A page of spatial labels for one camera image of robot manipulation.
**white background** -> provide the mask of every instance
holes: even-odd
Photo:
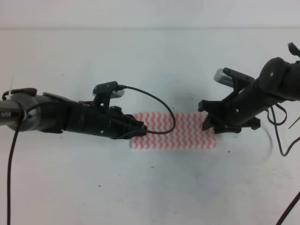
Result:
[[[0,90],[8,90],[14,77],[13,88],[91,100],[96,84],[116,80],[162,98],[176,113],[190,113],[202,99],[220,100],[231,92],[213,80],[218,68],[257,78],[271,58],[297,60],[286,44],[300,46],[300,30],[270,29],[298,26],[295,1],[183,2],[2,0]],[[112,105],[125,113],[165,111],[130,90]],[[287,128],[300,106],[283,106],[289,117],[279,132],[286,149],[299,135],[300,124]],[[275,224],[300,190],[300,151],[295,145],[281,157],[274,127],[265,112],[259,118],[272,142],[264,129],[244,129],[219,135],[217,149],[201,152],[135,151],[125,140],[67,132],[20,133],[12,224]],[[7,127],[0,133],[0,224],[5,224],[14,133]],[[299,211],[300,204],[286,224],[298,224]]]

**red and white striped towel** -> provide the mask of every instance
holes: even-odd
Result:
[[[152,150],[187,150],[212,149],[217,146],[213,129],[202,131],[205,113],[175,113],[176,128],[166,135],[147,134],[130,140],[132,149]],[[134,115],[137,120],[144,121],[148,130],[164,131],[173,125],[169,113],[141,112]]]

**white table surface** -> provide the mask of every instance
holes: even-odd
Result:
[[[33,87],[91,100],[96,84],[117,81],[149,91],[175,112],[231,89],[213,80],[229,67],[257,78],[271,58],[295,62],[287,43],[300,30],[3,30],[0,90]],[[165,112],[127,90],[112,105],[125,113]],[[286,102],[284,149],[299,136],[299,103]],[[276,111],[280,120],[283,115]],[[279,154],[274,128],[218,135],[215,150],[131,150],[126,140],[64,132],[20,133],[12,169],[12,225],[275,224],[300,190],[300,151]],[[0,224],[6,222],[6,175],[14,132],[0,127]],[[298,204],[285,224],[298,224]]]

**black cable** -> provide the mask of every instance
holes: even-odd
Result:
[[[298,120],[300,120],[300,117],[299,117],[298,119],[296,119],[296,121],[295,121],[294,123],[292,123],[292,125],[289,127],[289,129],[290,129],[292,126],[294,126],[294,125],[295,125],[295,123],[297,123],[297,122],[298,122]]]
[[[286,157],[286,156],[289,154],[289,152],[290,152],[291,148],[293,147],[293,145],[294,145],[295,143],[297,143],[298,141],[300,141],[300,137],[298,137],[295,141],[293,141],[293,142],[290,144],[290,146],[287,148],[286,153],[283,153],[282,147],[281,147],[280,138],[279,138],[279,134],[278,134],[278,130],[277,130],[277,123],[276,123],[275,112],[274,112],[274,109],[273,109],[272,106],[271,106],[271,111],[272,111],[272,115],[273,115],[273,119],[274,119],[274,127],[275,127],[276,138],[277,138],[277,142],[278,142],[278,146],[279,146],[279,151],[280,151],[280,154],[281,154],[283,157]]]
[[[297,204],[297,202],[299,201],[299,199],[300,199],[300,192],[296,195],[296,197],[292,200],[292,202],[286,208],[286,210],[284,211],[284,213],[282,214],[282,216],[279,218],[279,220],[276,223],[276,225],[281,225],[283,223],[283,221],[285,220],[285,218],[287,217],[287,215],[290,213],[290,211],[293,209],[293,207]]]
[[[20,118],[18,120],[17,128],[15,129],[15,135],[13,138],[13,142],[11,144],[9,158],[8,158],[8,167],[7,167],[7,225],[10,225],[10,215],[11,215],[11,200],[10,200],[10,180],[11,180],[11,164],[13,160],[13,154],[15,149],[15,143],[18,137],[18,133],[21,128],[21,124],[23,122],[24,114],[20,114]]]
[[[279,108],[280,110],[282,110],[282,111],[285,113],[285,119],[284,119],[282,122],[280,122],[280,123],[276,123],[277,126],[280,126],[280,125],[283,125],[283,124],[286,122],[286,119],[287,119],[287,112],[286,112],[285,108],[282,107],[281,105],[275,104],[275,106],[276,106],[277,108]],[[268,115],[267,115],[268,121],[269,121],[272,125],[274,125],[274,122],[270,119],[270,116],[269,116],[269,110],[267,109],[267,110],[265,110],[265,111],[268,113]]]
[[[275,133],[276,133],[276,138],[278,141],[278,146],[279,146],[279,151],[280,154],[285,157],[289,154],[291,148],[293,147],[293,145],[295,143],[297,143],[298,141],[300,141],[300,137],[298,137],[296,140],[294,140],[290,146],[287,148],[286,153],[283,153],[282,151],[282,147],[281,147],[281,142],[280,142],[280,138],[279,138],[279,134],[278,134],[278,130],[277,130],[277,126],[278,124],[276,123],[276,117],[275,117],[275,112],[273,107],[271,106],[271,111],[272,111],[272,115],[273,115],[273,119],[274,119],[274,127],[275,127]],[[300,192],[296,195],[296,197],[292,200],[292,202],[290,203],[290,205],[286,208],[286,210],[284,211],[284,213],[282,214],[282,216],[280,217],[280,219],[278,220],[278,222],[276,223],[276,225],[281,225],[283,223],[283,221],[285,220],[285,218],[287,217],[287,215],[291,212],[291,210],[293,209],[293,207],[296,205],[296,203],[299,201],[300,199]]]
[[[28,114],[30,111],[36,109],[36,108],[39,108],[41,106],[44,106],[44,105],[53,105],[53,104],[57,104],[57,102],[53,101],[53,102],[42,102],[42,103],[39,103],[39,104],[36,104],[32,107],[29,107],[28,109],[26,109],[26,113]]]
[[[125,86],[125,85],[119,85],[118,87],[119,87],[120,90],[122,90],[122,89],[132,89],[132,90],[136,90],[138,92],[141,92],[141,93],[143,93],[145,95],[148,95],[148,96],[154,98],[155,100],[157,100],[158,102],[160,102],[161,104],[163,104],[164,107],[166,107],[166,109],[170,112],[170,114],[172,116],[172,119],[173,119],[173,126],[172,126],[171,129],[169,129],[167,131],[152,131],[152,130],[147,130],[147,133],[149,133],[149,134],[156,134],[156,135],[165,135],[165,134],[168,134],[168,133],[172,132],[175,129],[175,127],[176,127],[176,119],[175,119],[174,113],[168,107],[168,105],[166,103],[164,103],[162,100],[160,100],[158,97],[156,97],[156,96],[154,96],[154,95],[152,95],[152,94],[150,94],[148,92],[145,92],[143,90],[140,90],[138,88],[133,88],[133,87]]]

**black bracket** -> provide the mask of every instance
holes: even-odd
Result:
[[[231,126],[226,123],[224,115],[226,115],[225,105],[230,104],[230,102],[239,94],[243,88],[245,88],[250,83],[254,82],[255,79],[242,74],[240,72],[234,71],[229,68],[224,68],[223,73],[232,78],[233,82],[233,92],[224,98],[222,101],[206,101],[202,100],[198,104],[198,111],[208,112],[205,121],[202,124],[202,130],[207,130],[209,128],[214,128],[216,134],[220,133],[239,133],[242,128],[252,128],[256,130],[260,128],[260,120],[256,117],[248,120],[240,126]]]
[[[118,91],[118,83],[116,81],[98,84],[94,90],[95,96],[92,104],[97,107],[101,107],[105,112],[109,109],[109,103],[112,95]]]

